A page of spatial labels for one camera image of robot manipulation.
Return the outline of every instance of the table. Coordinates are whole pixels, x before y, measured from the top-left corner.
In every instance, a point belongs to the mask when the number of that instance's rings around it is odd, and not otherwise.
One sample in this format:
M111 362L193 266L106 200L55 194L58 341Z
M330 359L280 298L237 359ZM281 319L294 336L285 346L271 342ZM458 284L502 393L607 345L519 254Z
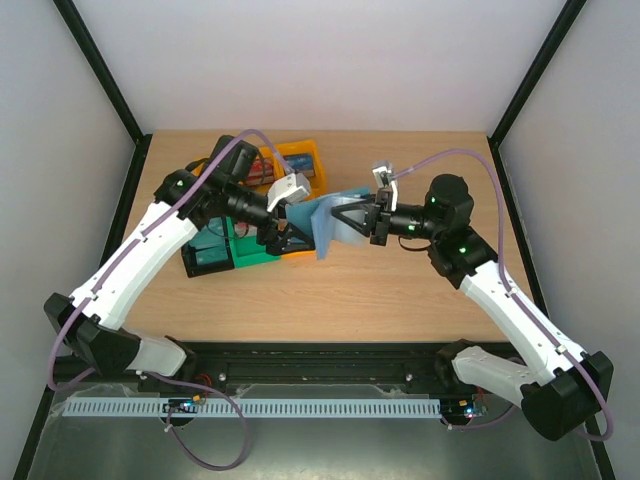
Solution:
M218 137L238 131L158 131L153 136L127 234L170 172L208 156ZM491 159L480 132L266 131L275 143L315 139L329 191L368 185L371 165L396 170L446 149L463 147ZM261 145L256 138L249 139ZM433 176L461 175L475 200L472 226L497 245L495 193L482 165L452 156L399 181L402 203L423 203ZM527 293L528 283L510 222L506 263ZM423 245L419 240L416 246ZM434 271L425 252L410 253L390 238L386 248L333 242L326 260L305 256L187 278L179 253L140 295L127 327L180 340L216 342L503 341L489 317Z

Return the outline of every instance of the black metal frame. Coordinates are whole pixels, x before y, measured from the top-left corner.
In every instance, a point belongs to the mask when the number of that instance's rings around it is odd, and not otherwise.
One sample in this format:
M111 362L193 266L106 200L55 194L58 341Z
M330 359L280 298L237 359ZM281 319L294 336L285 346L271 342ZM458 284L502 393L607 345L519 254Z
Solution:
M73 1L53 0L53 2L58 7L69 30L136 145L104 248L101 261L101 263L104 263L118 248L124 237L124 229L151 143L151 134L143 134L138 126ZM500 156L500 146L585 3L586 0L566 1L493 135L487 139L523 259L533 300L543 312L546 312L546 305L507 179L505 166ZM225 389L230 384L250 383L257 380L265 383L291 383L295 377L299 378L301 382L315 381L321 383L326 379L333 379L334 382L343 381L348 383L401 383L405 385L408 391L415 393L429 393L442 398L451 395L450 391L444 391L442 386L435 381L435 373L432 371L433 355L443 346L443 344L439 343L188 343L187 346L197 353L198 357L204 362L203 364L207 365L207 369L212 372L219 371L224 373L224 377L220 377L225 378L224 381L219 380L217 375L213 376L216 386L221 389ZM509 356L513 353L513 348L508 343L482 344L482 346L489 352L501 356ZM56 364L56 378L68 380L79 373L83 367L84 365L75 358L60 359ZM407 377L409 373L419 380L408 380L407 378L411 378ZM87 381L91 380L96 379L91 377L87 379ZM135 381L136 378L130 375L122 375L119 378L109 378L108 380ZM455 394L465 393L468 392L464 387L461 387ZM45 389L14 479L27 478L52 399L53 392ZM589 432L599 433L595 419L592 418L587 421L586 426ZM591 445L601 477L606 480L615 479L604 445L598 442L592 442Z

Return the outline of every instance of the robotic arm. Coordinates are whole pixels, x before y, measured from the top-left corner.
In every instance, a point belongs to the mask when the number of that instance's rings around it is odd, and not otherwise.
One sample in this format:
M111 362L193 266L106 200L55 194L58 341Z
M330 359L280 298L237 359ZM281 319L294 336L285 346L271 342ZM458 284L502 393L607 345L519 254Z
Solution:
M221 137L211 158L232 139ZM142 290L210 219L226 215L255 225L257 242L266 245L271 255L314 248L313 240L294 225L280 228L284 205L306 198L311 193L309 181L301 173L291 173L274 182L266 196L250 190L240 182L247 178L257 154L256 147L239 142L182 207L148 232L149 226L176 205L197 180L186 169L168 175L140 223L100 270L70 297L55 293L47 300L44 309L57 331L76 309L81 310L66 343L99 374L133 370L191 378L188 349L174 339L123 327ZM128 255L133 248L135 253Z
M498 255L470 226L473 198L461 177L435 177L424 205L397 202L398 187L389 164L373 170L380 187L376 195L332 210L334 217L350 225L370 242L384 246L389 234L430 241L431 264L477 303L500 327L520 353L525 366L490 355L467 340L455 342L438 353L438 376L445 385L457 382L477 385L522 408L531 425L545 438L557 440L600 410L591 389L564 355L580 359L606 398L613 365L602 353L589 355L544 315L505 271L500 275ZM358 223L345 215L364 211ZM518 299L550 333L548 338Z

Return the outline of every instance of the wooden table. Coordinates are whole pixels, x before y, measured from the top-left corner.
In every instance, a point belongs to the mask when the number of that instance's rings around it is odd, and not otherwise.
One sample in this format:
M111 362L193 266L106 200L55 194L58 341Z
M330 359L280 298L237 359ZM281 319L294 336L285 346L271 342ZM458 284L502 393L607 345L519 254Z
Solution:
M158 131L140 179L127 234L139 222L153 192L170 172L208 156L223 133ZM396 170L443 150L471 148L491 158L479 132L267 131L274 141L313 138L329 191L369 185L371 165L390 160ZM261 143L249 139L256 145ZM497 208L491 181L479 162L452 156L400 180L400 202L423 203L433 176L461 175L475 200L472 226L497 245ZM528 284L510 222L507 266L522 288ZM415 240L415 245L424 244ZM158 273L134 305L127 326L194 341L436 342L467 338L502 341L487 315L436 274L426 253L410 253L390 237L387 247L333 242L326 260L287 259L187 278L179 254Z

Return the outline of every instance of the wall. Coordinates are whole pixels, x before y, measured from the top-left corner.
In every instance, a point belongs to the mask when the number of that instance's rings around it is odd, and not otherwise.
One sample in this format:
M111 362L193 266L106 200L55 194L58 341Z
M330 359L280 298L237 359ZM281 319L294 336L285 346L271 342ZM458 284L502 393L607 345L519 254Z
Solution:
M614 362L623 479L640 451L639 22L633 0L588 2L503 148L552 318Z
M143 130L490 132L562 0L77 0Z
M45 385L42 305L98 265L132 143L53 2L0 4L0 478Z

